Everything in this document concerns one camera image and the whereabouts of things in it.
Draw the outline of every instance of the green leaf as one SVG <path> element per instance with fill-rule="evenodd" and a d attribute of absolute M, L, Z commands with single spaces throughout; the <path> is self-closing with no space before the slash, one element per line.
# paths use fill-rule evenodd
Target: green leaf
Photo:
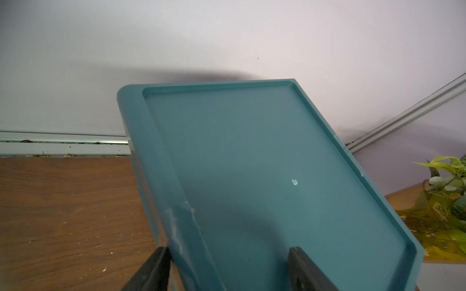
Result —
<path fill-rule="evenodd" d="M 431 172 L 431 178 L 440 176 L 439 170 L 437 170 L 436 168 L 429 167 L 429 170 Z"/>
<path fill-rule="evenodd" d="M 463 170 L 463 171 L 466 171 L 466 165 L 464 165 L 464 164 L 459 160 L 459 158 L 452 157 L 452 158 L 450 158 L 450 161 L 451 161 L 451 163 L 452 163 L 452 167 L 457 168 L 457 169 L 461 169 L 461 170 Z"/>
<path fill-rule="evenodd" d="M 458 198 L 450 207 L 451 214 L 459 220 L 466 221 L 466 196 Z"/>

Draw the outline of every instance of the teal plastic tray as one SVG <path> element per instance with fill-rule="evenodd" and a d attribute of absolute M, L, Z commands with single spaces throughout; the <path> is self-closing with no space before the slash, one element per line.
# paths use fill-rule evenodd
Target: teal plastic tray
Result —
<path fill-rule="evenodd" d="M 424 250 L 295 80 L 118 92 L 154 237 L 185 288 L 290 290 L 300 246 L 341 291 L 414 290 Z"/>

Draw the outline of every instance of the wood grain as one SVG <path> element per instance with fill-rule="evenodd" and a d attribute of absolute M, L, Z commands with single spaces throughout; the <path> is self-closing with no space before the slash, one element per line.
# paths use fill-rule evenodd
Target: wood grain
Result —
<path fill-rule="evenodd" d="M 119 290 L 156 248 L 127 157 L 0 159 L 0 234 L 10 290 Z"/>

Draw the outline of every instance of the plant pot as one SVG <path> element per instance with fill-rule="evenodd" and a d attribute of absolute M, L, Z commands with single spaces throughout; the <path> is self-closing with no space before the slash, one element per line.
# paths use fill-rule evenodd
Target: plant pot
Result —
<path fill-rule="evenodd" d="M 451 197 L 428 195 L 429 180 L 385 196 L 425 249 L 425 263 L 466 264 L 466 221 L 455 218 Z"/>

